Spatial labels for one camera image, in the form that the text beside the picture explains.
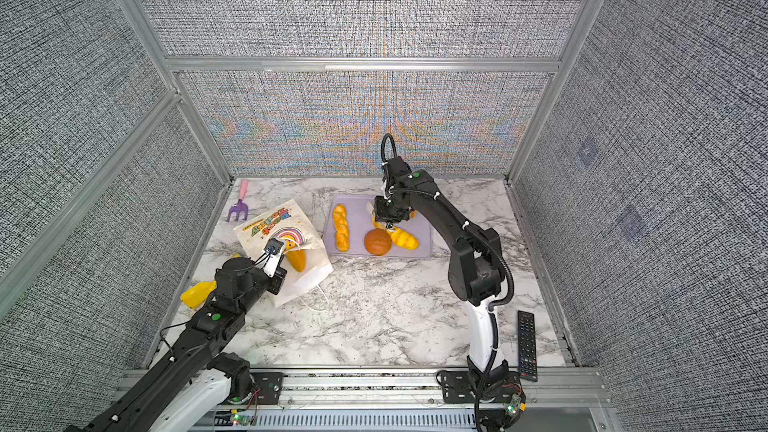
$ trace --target purple tray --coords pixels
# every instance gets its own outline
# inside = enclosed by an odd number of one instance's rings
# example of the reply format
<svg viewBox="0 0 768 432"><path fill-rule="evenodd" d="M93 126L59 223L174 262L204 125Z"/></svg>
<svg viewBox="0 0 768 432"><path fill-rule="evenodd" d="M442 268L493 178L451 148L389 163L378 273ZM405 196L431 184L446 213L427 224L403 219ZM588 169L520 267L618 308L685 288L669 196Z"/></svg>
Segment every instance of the purple tray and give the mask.
<svg viewBox="0 0 768 432"><path fill-rule="evenodd" d="M427 258L432 255L432 226L419 213L414 218L396 225L418 239L418 247L415 250L408 250L392 244L392 248L389 249L387 254L374 255L368 253L363 240L368 231L373 230L373 226L371 225L371 215L366 208L366 204L368 202L373 204L374 197L356 195L333 197L331 209L326 219L326 227L322 233L322 241L326 245L326 251L334 255L354 255L357 257L369 255L371 257L384 258ZM343 204L346 207L346 221L350 224L350 250L346 252L340 252L336 248L336 227L333 225L333 208L338 204Z"/></svg>

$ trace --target brown bun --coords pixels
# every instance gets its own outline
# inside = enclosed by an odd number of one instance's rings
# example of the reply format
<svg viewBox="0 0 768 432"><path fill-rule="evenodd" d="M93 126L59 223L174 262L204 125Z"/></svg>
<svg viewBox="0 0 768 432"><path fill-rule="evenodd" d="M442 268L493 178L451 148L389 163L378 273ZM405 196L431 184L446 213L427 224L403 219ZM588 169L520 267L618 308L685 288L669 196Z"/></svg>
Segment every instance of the brown bun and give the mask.
<svg viewBox="0 0 768 432"><path fill-rule="evenodd" d="M374 255L384 255L392 248L389 234L380 228L374 228L366 234L366 250Z"/></svg>

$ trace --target black remote control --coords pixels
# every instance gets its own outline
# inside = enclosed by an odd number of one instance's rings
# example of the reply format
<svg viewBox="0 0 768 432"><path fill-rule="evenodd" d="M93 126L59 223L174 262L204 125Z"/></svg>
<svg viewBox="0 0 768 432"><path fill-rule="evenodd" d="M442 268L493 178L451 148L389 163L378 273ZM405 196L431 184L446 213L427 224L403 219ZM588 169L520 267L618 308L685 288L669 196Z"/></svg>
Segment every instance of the black remote control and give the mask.
<svg viewBox="0 0 768 432"><path fill-rule="evenodd" d="M518 311L518 371L520 378L538 381L536 368L536 323L530 312Z"/></svg>

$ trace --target rainbow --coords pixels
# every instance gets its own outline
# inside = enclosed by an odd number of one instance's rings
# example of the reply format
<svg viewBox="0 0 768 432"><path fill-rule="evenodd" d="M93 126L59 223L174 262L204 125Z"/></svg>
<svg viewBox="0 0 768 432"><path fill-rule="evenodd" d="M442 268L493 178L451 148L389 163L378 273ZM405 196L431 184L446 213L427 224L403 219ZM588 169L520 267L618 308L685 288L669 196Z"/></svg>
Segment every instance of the rainbow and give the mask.
<svg viewBox="0 0 768 432"><path fill-rule="evenodd" d="M282 228L272 236L274 238L287 238L294 241L297 245L302 245L304 243L304 236L302 235L301 230L295 227Z"/></svg>

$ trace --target white marble countertop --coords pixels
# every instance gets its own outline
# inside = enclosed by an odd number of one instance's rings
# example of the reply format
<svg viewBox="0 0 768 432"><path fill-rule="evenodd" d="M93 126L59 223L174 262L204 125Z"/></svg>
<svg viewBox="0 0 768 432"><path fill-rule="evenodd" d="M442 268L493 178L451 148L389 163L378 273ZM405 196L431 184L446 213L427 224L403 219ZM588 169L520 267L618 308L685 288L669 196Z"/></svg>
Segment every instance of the white marble countertop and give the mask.
<svg viewBox="0 0 768 432"><path fill-rule="evenodd" d="M245 203L250 216L294 198L322 234L332 197L337 194L377 194L380 178L251 178ZM470 220L493 226L502 237L507 263L514 275L514 298L499 312L502 350L517 365L517 313L536 314L539 367L565 366L531 269L512 207L497 178L437 179L443 194ZM219 223L192 278L213 280L229 257L243 250L226 222L235 204L235 184ZM314 312L299 300L274 308L262 297L246 316L246 324L226 352L235 352L252 366L284 365L466 365L468 318L448 285L448 248L432 230L432 256L423 260L352 258L331 255L334 270L322 282L328 310ZM303 297L317 309L326 303L314 292ZM194 311L179 306L173 324L187 321ZM168 331L173 343L183 328ZM165 353L165 346L156 354Z"/></svg>

